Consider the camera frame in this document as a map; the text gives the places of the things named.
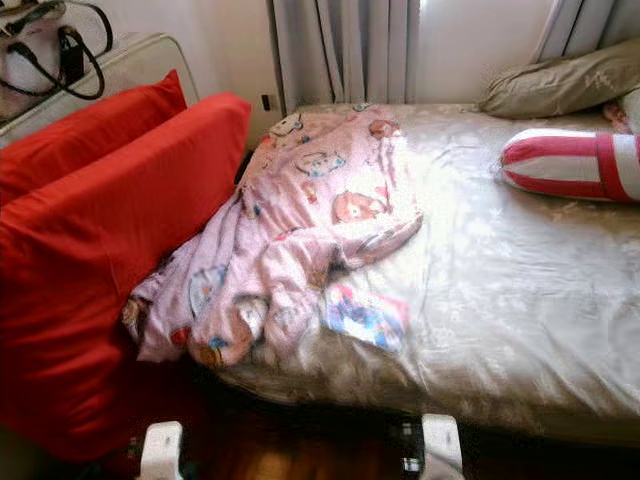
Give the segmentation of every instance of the wall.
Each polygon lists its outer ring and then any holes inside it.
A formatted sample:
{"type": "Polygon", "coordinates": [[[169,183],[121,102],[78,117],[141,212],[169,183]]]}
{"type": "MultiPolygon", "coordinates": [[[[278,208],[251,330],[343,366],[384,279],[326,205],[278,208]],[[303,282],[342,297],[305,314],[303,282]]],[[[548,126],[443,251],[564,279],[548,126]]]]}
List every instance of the wall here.
{"type": "Polygon", "coordinates": [[[473,102],[491,77],[527,64],[554,0],[421,0],[416,97],[473,102]]]}
{"type": "Polygon", "coordinates": [[[248,146],[280,118],[266,0],[97,0],[116,34],[167,32],[187,59],[205,97],[229,91],[252,106],[248,146]],[[260,96],[271,95],[265,112],[260,96]]]}

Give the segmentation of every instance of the red pillow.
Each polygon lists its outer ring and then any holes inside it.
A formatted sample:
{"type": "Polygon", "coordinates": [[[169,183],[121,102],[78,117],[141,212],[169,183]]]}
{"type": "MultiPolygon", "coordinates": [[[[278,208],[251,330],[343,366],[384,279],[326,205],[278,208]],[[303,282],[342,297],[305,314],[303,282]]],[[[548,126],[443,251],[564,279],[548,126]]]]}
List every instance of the red pillow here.
{"type": "Polygon", "coordinates": [[[0,424],[64,459],[93,459],[151,420],[146,399],[175,393],[132,376],[118,315],[233,192],[248,117],[243,100],[210,97],[3,208],[0,424]]]}
{"type": "Polygon", "coordinates": [[[0,205],[117,150],[187,108],[178,73],[72,113],[0,151],[0,205]]]}
{"type": "Polygon", "coordinates": [[[535,193],[640,202],[640,135],[524,130],[502,152],[502,176],[535,193]]]}

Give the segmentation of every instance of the white curtain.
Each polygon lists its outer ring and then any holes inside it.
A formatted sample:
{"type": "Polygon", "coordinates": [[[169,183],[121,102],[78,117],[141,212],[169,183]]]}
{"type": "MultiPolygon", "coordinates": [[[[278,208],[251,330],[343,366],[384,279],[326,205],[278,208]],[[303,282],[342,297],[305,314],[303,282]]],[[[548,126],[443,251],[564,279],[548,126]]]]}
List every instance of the white curtain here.
{"type": "Polygon", "coordinates": [[[273,0],[286,113],[414,98],[419,0],[273,0]]]}
{"type": "Polygon", "coordinates": [[[640,0],[560,0],[540,60],[582,55],[640,35],[640,0]]]}

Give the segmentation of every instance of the cartoon print blanket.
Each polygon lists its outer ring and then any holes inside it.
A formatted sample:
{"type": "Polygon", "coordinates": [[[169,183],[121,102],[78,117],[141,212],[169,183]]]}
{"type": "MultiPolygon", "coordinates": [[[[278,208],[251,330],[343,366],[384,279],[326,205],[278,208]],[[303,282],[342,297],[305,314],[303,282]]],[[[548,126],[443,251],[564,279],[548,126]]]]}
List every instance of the cartoon print blanket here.
{"type": "Polygon", "coordinates": [[[420,228],[403,142],[392,115],[366,104],[275,125],[251,162],[258,171],[132,292],[122,320],[138,358],[188,349],[231,365],[262,339],[289,353],[330,270],[380,260],[420,228]]]}

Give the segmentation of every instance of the red and white striped pillow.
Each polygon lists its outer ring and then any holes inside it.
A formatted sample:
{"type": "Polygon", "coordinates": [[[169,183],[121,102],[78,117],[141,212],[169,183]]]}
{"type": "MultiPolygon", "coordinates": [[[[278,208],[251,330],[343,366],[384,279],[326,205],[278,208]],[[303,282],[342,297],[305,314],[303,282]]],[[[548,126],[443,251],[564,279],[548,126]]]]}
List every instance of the red and white striped pillow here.
{"type": "Polygon", "coordinates": [[[502,176],[536,193],[640,202],[640,135],[532,128],[502,151],[502,176]]]}

